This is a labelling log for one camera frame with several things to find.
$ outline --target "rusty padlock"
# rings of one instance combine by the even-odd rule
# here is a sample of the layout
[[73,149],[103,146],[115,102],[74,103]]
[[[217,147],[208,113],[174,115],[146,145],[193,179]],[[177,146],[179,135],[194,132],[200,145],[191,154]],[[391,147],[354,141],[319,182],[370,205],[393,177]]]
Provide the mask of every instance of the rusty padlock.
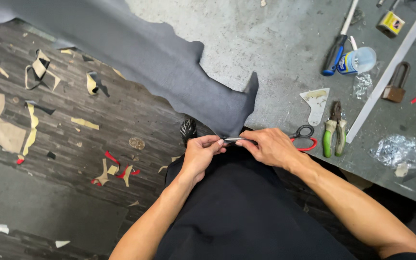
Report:
[[[404,71],[402,73],[402,78],[399,82],[399,86],[396,86],[395,82],[397,81],[401,67],[404,67]],[[408,62],[399,63],[396,67],[396,70],[394,71],[392,75],[392,78],[389,80],[388,86],[386,86],[386,88],[384,89],[384,92],[381,98],[390,100],[392,102],[401,103],[402,98],[404,97],[404,94],[405,94],[404,84],[407,81],[409,72],[410,72],[410,64]]]

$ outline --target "plastic bag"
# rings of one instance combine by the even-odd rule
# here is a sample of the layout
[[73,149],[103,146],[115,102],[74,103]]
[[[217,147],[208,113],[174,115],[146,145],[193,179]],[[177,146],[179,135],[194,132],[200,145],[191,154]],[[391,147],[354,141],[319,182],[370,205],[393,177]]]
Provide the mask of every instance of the plastic bag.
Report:
[[373,91],[373,79],[376,79],[380,73],[384,62],[376,62],[375,66],[367,72],[358,73],[354,78],[353,97],[367,101]]
[[369,155],[393,169],[416,169],[416,138],[389,135],[370,149]]

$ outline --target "plastic container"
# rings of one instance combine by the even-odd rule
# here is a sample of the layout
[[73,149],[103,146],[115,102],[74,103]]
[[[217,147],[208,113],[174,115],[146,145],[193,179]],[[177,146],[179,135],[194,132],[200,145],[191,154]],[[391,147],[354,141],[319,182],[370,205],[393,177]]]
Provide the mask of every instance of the plastic container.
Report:
[[377,54],[370,47],[362,47],[341,56],[337,69],[341,74],[361,73],[375,66]]

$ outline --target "person's right hand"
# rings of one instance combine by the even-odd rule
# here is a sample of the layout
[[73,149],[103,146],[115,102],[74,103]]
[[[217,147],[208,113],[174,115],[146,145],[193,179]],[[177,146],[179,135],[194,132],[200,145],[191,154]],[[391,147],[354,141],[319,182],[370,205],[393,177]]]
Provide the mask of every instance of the person's right hand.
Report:
[[236,145],[245,147],[259,162],[282,167],[296,174],[315,162],[305,153],[298,151],[290,138],[278,128],[266,128],[257,131],[245,131],[241,137],[254,140],[258,146],[248,140],[238,140]]

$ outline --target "red-handled scissors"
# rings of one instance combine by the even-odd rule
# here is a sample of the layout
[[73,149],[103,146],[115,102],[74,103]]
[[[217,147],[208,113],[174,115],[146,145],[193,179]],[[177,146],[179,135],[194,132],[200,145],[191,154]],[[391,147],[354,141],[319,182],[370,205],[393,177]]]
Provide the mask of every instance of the red-handled scissors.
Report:
[[[301,131],[303,131],[304,128],[308,128],[310,130],[310,132],[306,135],[303,135],[301,133]],[[310,125],[310,124],[305,124],[305,125],[300,126],[294,134],[289,135],[288,137],[290,138],[290,140],[292,142],[295,139],[310,139],[310,140],[312,140],[312,142],[313,142],[312,146],[310,146],[308,148],[297,148],[298,151],[303,151],[304,152],[304,151],[310,151],[310,150],[314,149],[315,146],[317,146],[317,139],[311,137],[313,134],[314,134],[314,127],[312,127],[312,125]]]

